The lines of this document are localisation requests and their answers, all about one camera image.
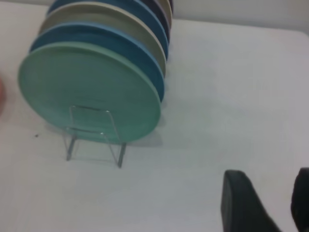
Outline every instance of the teal plate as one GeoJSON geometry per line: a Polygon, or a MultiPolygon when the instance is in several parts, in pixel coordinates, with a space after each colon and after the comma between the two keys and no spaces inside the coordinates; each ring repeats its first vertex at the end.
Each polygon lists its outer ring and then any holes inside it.
{"type": "MultiPolygon", "coordinates": [[[[118,142],[142,138],[160,119],[160,100],[147,76],[123,56],[106,48],[79,42],[43,46],[20,66],[19,86],[29,105],[47,122],[105,133],[118,142]],[[73,109],[81,106],[99,111],[73,109]]],[[[100,134],[78,132],[82,139],[104,141],[100,134]]]]}

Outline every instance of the clear acrylic plate stand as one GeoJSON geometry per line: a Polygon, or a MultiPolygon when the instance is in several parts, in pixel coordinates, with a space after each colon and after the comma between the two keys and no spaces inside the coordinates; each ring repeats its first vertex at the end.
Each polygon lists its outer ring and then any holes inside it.
{"type": "Polygon", "coordinates": [[[123,158],[124,158],[124,155],[125,155],[125,152],[126,152],[126,143],[121,141],[121,138],[119,136],[119,133],[118,133],[118,130],[117,130],[117,127],[115,125],[115,121],[114,121],[114,118],[113,118],[111,112],[108,111],[108,110],[101,110],[101,109],[96,109],[96,108],[91,108],[91,107],[86,107],[86,106],[71,105],[69,107],[69,113],[70,113],[71,125],[65,128],[65,132],[67,134],[71,135],[71,141],[70,141],[69,147],[66,147],[67,161],[71,160],[75,142],[76,142],[76,140],[79,139],[77,132],[86,132],[86,133],[90,133],[90,134],[98,134],[102,137],[102,141],[104,141],[108,145],[109,150],[111,151],[111,154],[112,154],[112,157],[113,157],[115,164],[118,166],[118,168],[121,168],[122,167],[122,161],[123,161],[123,158]],[[86,110],[86,111],[89,111],[89,112],[92,111],[92,112],[98,112],[98,113],[103,112],[103,113],[107,114],[107,116],[111,120],[112,127],[113,127],[114,132],[115,132],[117,139],[119,141],[117,144],[119,144],[121,146],[118,159],[117,159],[116,154],[115,154],[115,152],[112,148],[112,144],[110,143],[108,135],[106,135],[103,131],[83,130],[83,129],[79,129],[75,125],[74,111],[76,111],[76,110],[86,110]]]}

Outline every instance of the tabletop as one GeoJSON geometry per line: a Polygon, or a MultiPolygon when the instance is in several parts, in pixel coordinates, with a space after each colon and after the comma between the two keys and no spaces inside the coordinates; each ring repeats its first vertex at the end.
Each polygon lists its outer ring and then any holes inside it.
{"type": "Polygon", "coordinates": [[[0,2],[0,231],[220,232],[223,174],[244,171],[287,232],[295,177],[309,166],[309,38],[298,31],[173,20],[159,125],[128,144],[61,131],[21,97],[19,64],[47,7],[0,2]]]}

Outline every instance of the dark blue plate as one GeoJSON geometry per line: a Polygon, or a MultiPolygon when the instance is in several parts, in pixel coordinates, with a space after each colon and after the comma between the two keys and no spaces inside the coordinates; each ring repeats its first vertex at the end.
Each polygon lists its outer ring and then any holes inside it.
{"type": "Polygon", "coordinates": [[[164,31],[169,38],[169,23],[168,18],[165,15],[164,10],[162,9],[161,5],[155,1],[155,0],[140,0],[142,3],[144,3],[146,6],[149,7],[150,10],[155,14],[155,16],[159,19],[160,23],[162,24],[164,31]]]}
{"type": "Polygon", "coordinates": [[[151,80],[160,100],[164,97],[164,79],[159,64],[144,45],[121,31],[96,23],[63,23],[50,28],[33,42],[30,52],[57,42],[84,42],[114,51],[139,67],[151,80]]]}
{"type": "Polygon", "coordinates": [[[97,1],[122,8],[143,21],[156,35],[163,49],[168,47],[169,30],[165,30],[155,14],[140,0],[56,0],[48,9],[47,14],[55,9],[74,2],[97,1]]]}

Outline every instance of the plate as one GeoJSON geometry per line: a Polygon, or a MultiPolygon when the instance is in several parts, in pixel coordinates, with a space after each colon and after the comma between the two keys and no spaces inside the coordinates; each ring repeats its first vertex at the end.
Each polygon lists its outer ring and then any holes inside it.
{"type": "MultiPolygon", "coordinates": [[[[19,87],[29,105],[59,128],[72,126],[70,106],[100,109],[74,110],[75,126],[105,133],[117,142],[130,142],[152,132],[160,119],[159,96],[147,76],[123,56],[88,43],[62,42],[30,53],[19,69],[19,87]]],[[[104,141],[100,134],[78,132],[82,139],[104,141]]]]}
{"type": "Polygon", "coordinates": [[[64,5],[51,12],[43,22],[40,33],[64,22],[100,23],[132,36],[142,42],[165,69],[165,58],[168,55],[168,41],[159,41],[154,33],[137,17],[125,10],[100,2],[77,2],[64,5]]]}
{"type": "Polygon", "coordinates": [[[168,16],[166,15],[163,7],[156,0],[140,0],[155,14],[162,24],[167,37],[169,38],[169,31],[171,24],[169,23],[168,16]]]}
{"type": "Polygon", "coordinates": [[[155,86],[160,100],[163,100],[163,73],[155,58],[148,52],[145,46],[132,37],[121,31],[97,23],[63,23],[39,35],[32,44],[30,51],[57,42],[91,43],[108,48],[124,56],[148,76],[155,86]]]}
{"type": "MultiPolygon", "coordinates": [[[[93,0],[56,0],[49,8],[47,14],[50,14],[55,9],[75,2],[85,2],[93,0]]],[[[140,0],[95,0],[95,2],[102,2],[117,6],[139,18],[144,22],[156,35],[159,41],[165,37],[169,41],[169,31],[165,31],[159,19],[155,14],[140,0]]]]}
{"type": "Polygon", "coordinates": [[[162,9],[164,10],[165,15],[168,19],[169,27],[171,28],[173,13],[172,13],[172,8],[171,8],[171,5],[169,3],[169,0],[157,0],[157,2],[162,6],[162,9]]]}
{"type": "Polygon", "coordinates": [[[173,0],[169,0],[169,3],[170,3],[170,7],[172,9],[172,12],[174,12],[174,2],[173,2],[173,0]]]}

